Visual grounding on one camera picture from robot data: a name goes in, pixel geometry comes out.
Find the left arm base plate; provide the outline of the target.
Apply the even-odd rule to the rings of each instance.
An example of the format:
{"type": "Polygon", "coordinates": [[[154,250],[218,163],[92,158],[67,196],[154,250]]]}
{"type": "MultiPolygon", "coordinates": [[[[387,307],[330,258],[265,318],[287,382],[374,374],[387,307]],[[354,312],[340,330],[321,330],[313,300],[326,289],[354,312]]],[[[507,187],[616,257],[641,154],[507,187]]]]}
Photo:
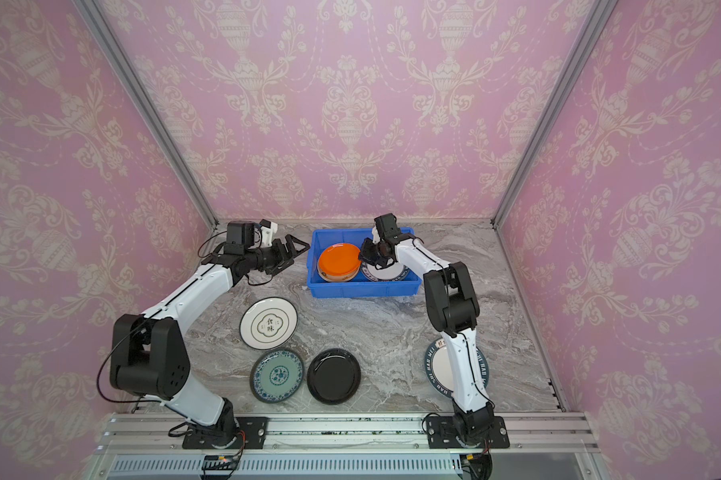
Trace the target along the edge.
{"type": "Polygon", "coordinates": [[[234,421],[215,426],[190,424],[182,440],[182,448],[261,450],[267,435],[268,417],[237,417],[234,421]]]}

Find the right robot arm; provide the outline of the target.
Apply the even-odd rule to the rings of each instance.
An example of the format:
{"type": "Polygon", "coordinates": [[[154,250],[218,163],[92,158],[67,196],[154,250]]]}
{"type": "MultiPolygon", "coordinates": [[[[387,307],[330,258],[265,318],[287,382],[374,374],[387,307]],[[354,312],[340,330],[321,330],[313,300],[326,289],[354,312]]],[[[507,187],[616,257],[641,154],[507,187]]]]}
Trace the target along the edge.
{"type": "Polygon", "coordinates": [[[402,264],[422,279],[428,318],[442,335],[452,369],[454,428],[464,444],[484,442],[494,424],[495,406],[479,368],[480,303],[466,264],[430,252],[416,235],[403,232],[392,213],[375,219],[358,258],[380,268],[402,264]]]}

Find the orange plate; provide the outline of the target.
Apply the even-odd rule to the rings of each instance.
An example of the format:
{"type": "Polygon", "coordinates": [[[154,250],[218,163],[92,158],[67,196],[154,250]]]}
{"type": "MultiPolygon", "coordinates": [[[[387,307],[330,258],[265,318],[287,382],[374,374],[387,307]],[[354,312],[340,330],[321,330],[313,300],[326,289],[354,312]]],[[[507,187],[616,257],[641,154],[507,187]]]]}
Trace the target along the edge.
{"type": "Polygon", "coordinates": [[[337,243],[326,248],[318,258],[318,272],[344,276],[359,272],[362,266],[360,249],[348,243],[337,243]]]}

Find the small green-rim plate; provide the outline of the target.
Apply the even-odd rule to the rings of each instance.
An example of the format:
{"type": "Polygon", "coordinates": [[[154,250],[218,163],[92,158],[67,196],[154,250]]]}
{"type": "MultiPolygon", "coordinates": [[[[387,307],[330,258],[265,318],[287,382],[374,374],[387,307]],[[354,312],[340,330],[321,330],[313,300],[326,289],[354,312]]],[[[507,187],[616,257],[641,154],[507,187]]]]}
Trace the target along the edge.
{"type": "Polygon", "coordinates": [[[360,268],[362,274],[370,282],[396,282],[404,280],[410,273],[410,269],[403,264],[394,263],[387,268],[380,268],[373,264],[364,263],[360,268]]]}

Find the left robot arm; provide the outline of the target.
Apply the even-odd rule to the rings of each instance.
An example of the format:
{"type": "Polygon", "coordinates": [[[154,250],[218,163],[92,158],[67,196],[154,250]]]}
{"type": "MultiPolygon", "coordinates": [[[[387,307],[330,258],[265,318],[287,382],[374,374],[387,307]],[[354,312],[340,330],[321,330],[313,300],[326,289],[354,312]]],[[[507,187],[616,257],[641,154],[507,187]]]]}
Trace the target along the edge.
{"type": "Polygon", "coordinates": [[[276,223],[230,222],[226,239],[202,244],[200,266],[188,280],[140,314],[124,314],[112,330],[112,350],[100,374],[132,402],[158,403],[184,418],[170,435],[184,436],[186,446],[246,447],[246,432],[232,401],[210,391],[194,373],[184,334],[222,294],[252,272],[277,276],[310,250],[294,236],[278,238],[276,223]]]}

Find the cream plate small motifs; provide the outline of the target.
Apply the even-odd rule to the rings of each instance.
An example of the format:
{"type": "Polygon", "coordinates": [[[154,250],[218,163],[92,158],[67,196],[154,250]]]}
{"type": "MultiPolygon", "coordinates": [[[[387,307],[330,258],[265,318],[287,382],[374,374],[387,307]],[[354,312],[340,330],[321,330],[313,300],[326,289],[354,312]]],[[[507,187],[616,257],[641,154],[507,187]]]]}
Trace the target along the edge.
{"type": "Polygon", "coordinates": [[[358,275],[358,272],[354,272],[354,273],[350,272],[350,274],[344,275],[344,276],[328,275],[322,271],[318,272],[318,277],[320,277],[320,279],[322,279],[328,283],[351,282],[352,280],[354,280],[354,278],[356,278],[357,275],[358,275]]]}

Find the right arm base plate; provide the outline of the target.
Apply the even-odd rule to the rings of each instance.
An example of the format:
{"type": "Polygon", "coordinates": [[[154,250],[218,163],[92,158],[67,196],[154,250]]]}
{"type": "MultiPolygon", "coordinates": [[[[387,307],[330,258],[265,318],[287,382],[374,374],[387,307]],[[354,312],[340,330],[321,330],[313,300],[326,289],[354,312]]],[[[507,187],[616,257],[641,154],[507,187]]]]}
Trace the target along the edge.
{"type": "Polygon", "coordinates": [[[491,423],[478,426],[462,422],[457,416],[428,414],[422,430],[431,449],[509,449],[511,442],[504,418],[495,416],[491,423]]]}

